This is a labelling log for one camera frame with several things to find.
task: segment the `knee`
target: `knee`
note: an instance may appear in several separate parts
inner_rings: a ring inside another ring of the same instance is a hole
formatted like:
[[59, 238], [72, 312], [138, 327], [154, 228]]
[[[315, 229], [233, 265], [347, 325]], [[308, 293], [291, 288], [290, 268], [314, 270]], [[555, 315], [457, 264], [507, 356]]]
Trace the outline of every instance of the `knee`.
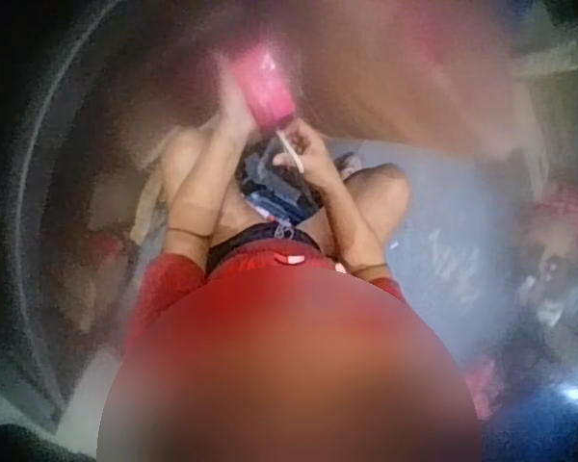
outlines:
[[411, 184], [402, 170], [393, 164], [383, 164], [370, 170], [374, 186], [381, 197], [396, 205], [408, 205], [411, 199]]

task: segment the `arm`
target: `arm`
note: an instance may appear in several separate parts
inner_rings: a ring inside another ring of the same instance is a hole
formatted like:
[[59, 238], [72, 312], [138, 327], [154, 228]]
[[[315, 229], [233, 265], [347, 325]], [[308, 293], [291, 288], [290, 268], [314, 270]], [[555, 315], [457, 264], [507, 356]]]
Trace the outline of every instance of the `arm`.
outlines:
[[[302, 156], [304, 178], [323, 198], [336, 248], [348, 272], [366, 281], [389, 278], [381, 243], [359, 212], [319, 134], [300, 119], [285, 132]], [[275, 164], [293, 165], [285, 154], [276, 156]]]
[[188, 257], [205, 268], [209, 240], [224, 195], [255, 124], [244, 96], [219, 59], [221, 115], [207, 146], [171, 202], [164, 251]]

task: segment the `red shirt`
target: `red shirt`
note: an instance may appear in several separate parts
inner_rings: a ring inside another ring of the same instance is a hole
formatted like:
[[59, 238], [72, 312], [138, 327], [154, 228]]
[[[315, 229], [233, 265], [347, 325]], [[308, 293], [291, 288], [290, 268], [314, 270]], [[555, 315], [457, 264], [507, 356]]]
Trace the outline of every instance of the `red shirt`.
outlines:
[[[304, 257], [301, 266], [335, 270], [334, 263], [311, 245], [279, 239], [256, 241], [238, 247], [207, 279], [203, 270], [189, 258], [174, 254], [161, 255], [145, 273], [139, 300], [127, 332], [127, 349], [130, 349], [163, 313], [209, 280], [229, 277], [246, 270], [289, 265], [286, 257], [294, 255]], [[400, 286], [393, 279], [380, 278], [371, 283], [405, 302]]]

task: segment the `black shorts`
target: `black shorts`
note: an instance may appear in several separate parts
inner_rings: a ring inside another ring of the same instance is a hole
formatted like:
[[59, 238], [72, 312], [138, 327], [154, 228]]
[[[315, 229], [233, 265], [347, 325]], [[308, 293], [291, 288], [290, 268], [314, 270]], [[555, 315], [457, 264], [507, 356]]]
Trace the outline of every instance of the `black shorts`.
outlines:
[[242, 245], [262, 241], [264, 239], [288, 239], [313, 246], [321, 252], [315, 241], [300, 229], [284, 226], [280, 223], [257, 223], [236, 234], [223, 243], [213, 246], [208, 252], [205, 272], [210, 274], [226, 257]]

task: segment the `leg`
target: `leg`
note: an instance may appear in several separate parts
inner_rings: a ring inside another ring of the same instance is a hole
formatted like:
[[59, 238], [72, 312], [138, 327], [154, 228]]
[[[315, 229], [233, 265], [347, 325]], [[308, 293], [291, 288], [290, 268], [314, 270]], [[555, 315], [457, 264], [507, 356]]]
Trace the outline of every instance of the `leg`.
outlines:
[[[410, 198], [408, 180], [399, 169], [385, 164], [354, 173], [345, 181], [345, 185], [381, 245], [384, 245], [407, 211]], [[298, 227], [308, 233], [326, 255], [335, 256], [334, 238], [325, 210], [320, 210]]]
[[[209, 129], [185, 129], [176, 136], [163, 155], [161, 160], [163, 187], [169, 204], [205, 148], [209, 135]], [[263, 221], [264, 219], [242, 197], [240, 188], [234, 180], [227, 187], [219, 222], [210, 245], [220, 244], [249, 226]]]

